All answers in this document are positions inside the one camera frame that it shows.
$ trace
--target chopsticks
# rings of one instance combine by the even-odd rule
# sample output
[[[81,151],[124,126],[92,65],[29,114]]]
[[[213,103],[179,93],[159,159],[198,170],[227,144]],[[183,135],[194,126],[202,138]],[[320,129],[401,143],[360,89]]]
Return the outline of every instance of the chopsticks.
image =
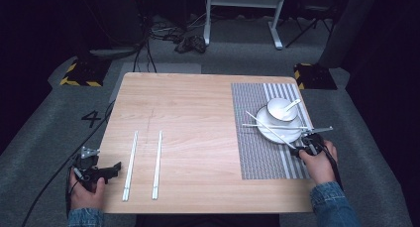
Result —
[[[294,146],[292,146],[290,143],[288,143],[287,141],[285,141],[283,138],[281,138],[279,135],[277,135],[275,132],[273,132],[267,125],[265,125],[263,122],[261,122],[259,119],[257,119],[257,117],[253,116],[250,112],[247,111],[247,113],[253,117],[256,121],[258,121],[260,124],[262,124],[262,126],[264,126],[266,129],[268,129],[270,132],[272,132],[278,139],[280,139],[284,144],[286,144],[288,147],[290,147],[291,149],[296,149]]]
[[[137,146],[138,135],[139,135],[139,131],[136,131],[134,133],[133,147],[132,147],[132,152],[131,152],[131,155],[130,155],[130,162],[129,162],[129,169],[128,169],[128,172],[127,172],[126,184],[124,185],[123,201],[128,201],[129,200],[130,184],[131,184],[131,178],[132,178],[132,174],[133,174],[134,156],[136,154],[136,146]]]
[[[263,127],[263,125],[256,125],[256,124],[242,124],[242,126],[245,127]],[[296,126],[296,127],[290,127],[290,126],[267,126],[271,129],[284,129],[284,130],[301,130],[301,129],[309,129],[307,126]]]
[[[161,136],[162,133],[159,131],[158,133],[158,144],[157,144],[157,165],[155,167],[155,181],[154,181],[154,190],[152,192],[152,199],[158,199],[158,175],[160,171],[160,153],[161,153]]]

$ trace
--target gray placemat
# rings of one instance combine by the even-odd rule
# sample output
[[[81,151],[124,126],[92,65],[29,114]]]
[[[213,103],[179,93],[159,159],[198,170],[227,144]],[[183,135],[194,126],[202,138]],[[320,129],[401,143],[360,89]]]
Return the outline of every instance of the gray placemat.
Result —
[[[293,83],[232,83],[235,122],[241,160],[242,179],[309,178],[305,164],[292,156],[286,145],[266,139],[257,128],[244,127],[255,124],[247,114],[257,112],[275,97],[293,101],[299,90]],[[310,126],[302,103],[297,105],[303,126]],[[301,146],[301,141],[291,143]]]

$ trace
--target denim sleeve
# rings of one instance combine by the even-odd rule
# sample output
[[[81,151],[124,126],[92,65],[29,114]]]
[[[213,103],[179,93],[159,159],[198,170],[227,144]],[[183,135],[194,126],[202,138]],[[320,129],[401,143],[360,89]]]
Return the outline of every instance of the denim sleeve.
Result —
[[[326,182],[311,191],[318,226],[361,226],[355,210],[336,182]]]
[[[80,208],[70,210],[67,227],[102,227],[104,213],[99,209]]]

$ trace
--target hand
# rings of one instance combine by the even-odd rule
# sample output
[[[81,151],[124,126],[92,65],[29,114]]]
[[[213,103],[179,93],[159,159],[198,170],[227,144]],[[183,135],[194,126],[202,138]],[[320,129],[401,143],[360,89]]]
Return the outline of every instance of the hand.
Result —
[[[95,208],[102,209],[105,191],[105,179],[98,179],[98,183],[93,185],[92,192],[86,190],[80,182],[77,182],[74,170],[70,171],[71,209]]]
[[[327,147],[331,156],[337,161],[337,150],[333,143],[330,141],[324,141],[324,145]],[[325,152],[321,152],[317,156],[310,156],[305,151],[299,151],[299,156],[305,162],[308,168],[309,174],[316,184],[322,184],[329,181],[335,181],[333,168],[331,168],[330,161],[327,158]]]

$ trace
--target white plate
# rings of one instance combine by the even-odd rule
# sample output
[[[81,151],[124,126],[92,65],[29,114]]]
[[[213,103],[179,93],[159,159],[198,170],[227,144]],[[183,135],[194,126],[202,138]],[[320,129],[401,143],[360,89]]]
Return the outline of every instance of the white plate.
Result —
[[[267,126],[275,125],[275,124],[272,124],[271,122],[269,122],[269,114],[268,114],[268,111],[266,109],[266,106],[264,106],[263,108],[261,108],[259,110],[259,112],[257,113],[257,119],[259,119],[261,122],[263,122]],[[299,127],[299,126],[302,126],[302,121],[300,120],[300,118],[298,116],[296,116],[296,118],[294,120],[292,120],[286,126],[288,126],[288,127]],[[277,144],[284,144],[284,142],[282,140],[278,139],[278,137],[276,137],[266,127],[257,126],[257,128],[262,133],[262,135],[264,137],[266,137],[267,139],[269,139],[270,141],[273,141]],[[271,129],[271,130],[273,132],[275,132],[275,134],[277,134],[281,138],[283,138],[282,136],[284,136],[283,140],[285,140],[287,143],[291,143],[291,142],[299,139],[299,137],[301,136],[301,132],[302,132],[300,129]]]

